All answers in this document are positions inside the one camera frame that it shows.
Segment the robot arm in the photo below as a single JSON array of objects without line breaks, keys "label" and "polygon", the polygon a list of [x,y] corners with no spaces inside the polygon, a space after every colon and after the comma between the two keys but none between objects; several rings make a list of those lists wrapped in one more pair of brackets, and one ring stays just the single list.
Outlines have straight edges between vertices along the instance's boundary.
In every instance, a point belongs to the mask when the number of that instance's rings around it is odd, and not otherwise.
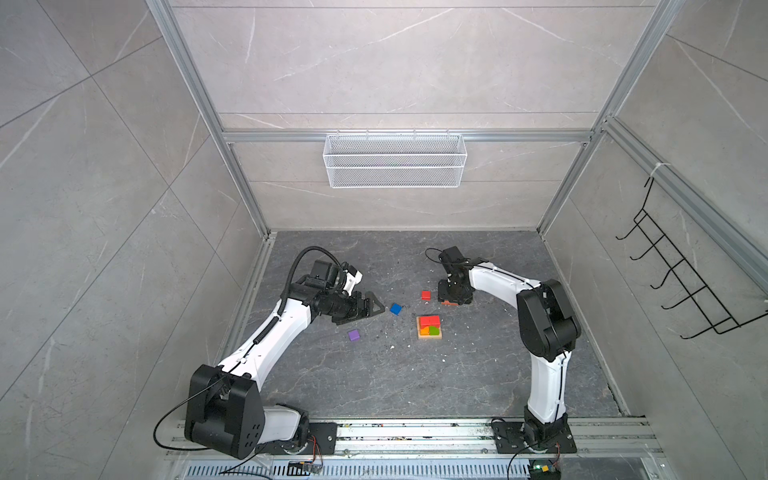
[{"label": "robot arm", "polygon": [[439,301],[469,304],[473,292],[481,290],[518,311],[520,337],[531,353],[525,438],[529,446],[544,445],[567,425],[565,374],[581,335],[563,286],[557,280],[539,282],[515,275],[481,258],[470,260],[457,247],[443,250],[439,259],[448,274],[438,284]]},{"label": "robot arm", "polygon": [[[317,260],[310,274],[293,283],[299,260],[311,250],[322,251],[333,263]],[[184,437],[240,459],[260,443],[281,441],[286,450],[301,449],[309,428],[306,412],[265,407],[259,391],[288,345],[318,315],[343,325],[385,311],[372,293],[353,292],[360,280],[362,273],[326,250],[302,250],[280,300],[253,335],[218,366],[201,365],[192,375]]]}]

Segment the white wire basket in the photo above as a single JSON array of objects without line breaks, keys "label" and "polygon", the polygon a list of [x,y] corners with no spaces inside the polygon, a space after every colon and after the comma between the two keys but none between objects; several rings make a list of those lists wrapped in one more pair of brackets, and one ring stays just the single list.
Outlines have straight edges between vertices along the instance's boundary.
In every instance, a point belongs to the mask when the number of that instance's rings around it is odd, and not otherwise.
[{"label": "white wire basket", "polygon": [[460,134],[333,134],[323,160],[332,188],[458,187],[467,149]]}]

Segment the aluminum rail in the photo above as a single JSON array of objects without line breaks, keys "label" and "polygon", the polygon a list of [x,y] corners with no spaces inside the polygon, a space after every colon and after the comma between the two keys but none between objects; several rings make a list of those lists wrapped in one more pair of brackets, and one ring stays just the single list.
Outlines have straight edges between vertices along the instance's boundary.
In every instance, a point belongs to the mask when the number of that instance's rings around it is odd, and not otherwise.
[{"label": "aluminum rail", "polygon": [[[522,422],[522,419],[509,419]],[[339,424],[336,451],[327,458],[509,458],[496,453],[491,419],[314,419]],[[648,421],[642,418],[569,419],[577,453],[566,457],[656,458],[663,456]],[[184,439],[180,422],[172,446],[194,447]],[[191,458],[228,459],[217,452],[196,452]],[[275,455],[274,458],[301,455]],[[550,458],[546,453],[521,453],[519,458]]]},{"label": "aluminum rail", "polygon": [[574,130],[567,128],[551,129],[356,129],[356,130],[333,130],[333,129],[300,129],[286,128],[277,129],[256,129],[256,130],[226,130],[222,133],[223,138],[228,143],[254,143],[254,142],[301,142],[316,141],[324,142],[328,135],[334,134],[461,134],[465,141],[577,141],[586,143],[592,138],[592,131]]},{"label": "aluminum rail", "polygon": [[203,118],[210,137],[216,144],[216,148],[224,159],[224,163],[232,176],[232,180],[237,187],[237,191],[240,192],[240,196],[243,198],[248,213],[250,214],[253,224],[259,230],[259,235],[266,239],[269,234],[269,228],[264,221],[264,215],[259,210],[259,205],[256,202],[256,198],[253,196],[253,192],[250,189],[248,180],[246,179],[243,169],[240,166],[240,162],[237,161],[232,149],[224,141],[222,136],[223,128],[221,122],[219,122],[219,116],[216,114],[214,104],[210,100],[210,96],[205,89],[202,78],[197,72],[190,55],[189,48],[184,41],[184,37],[181,35],[179,25],[176,23],[176,18],[168,5],[167,0],[147,0],[147,6],[149,7],[154,19],[157,23],[157,27],[160,29],[160,33],[163,34],[165,42],[168,44],[170,54],[174,57],[176,65],[179,68],[181,77],[187,84],[194,103],[197,105],[197,110],[200,112],[200,116]]},{"label": "aluminum rail", "polygon": [[637,83],[637,79],[648,64],[651,55],[654,54],[654,51],[656,51],[656,48],[661,43],[661,39],[664,38],[664,34],[667,32],[670,25],[672,25],[672,21],[674,20],[675,15],[680,11],[683,3],[685,3],[685,0],[659,1],[654,10],[654,14],[650,17],[650,21],[627,63],[627,66],[624,67],[624,71],[621,72],[621,75],[614,86],[614,90],[611,92],[611,95],[605,102],[605,106],[603,106],[602,111],[598,115],[598,119],[592,128],[592,131],[594,131],[592,140],[578,152],[571,167],[568,168],[568,172],[565,174],[565,178],[560,184],[558,191],[555,192],[552,202],[550,202],[549,207],[538,224],[536,230],[538,230],[542,236],[544,236],[547,233],[547,230],[549,230],[549,227],[551,227],[554,218],[560,212],[560,209],[563,207],[563,204],[565,204],[566,199],[568,199],[568,196],[576,185],[578,178],[581,176],[581,172],[583,172],[584,168],[587,166],[594,149],[597,148],[600,139],[602,139],[605,134],[602,124],[608,117],[615,116],[621,109],[621,106],[624,105],[632,87]]}]

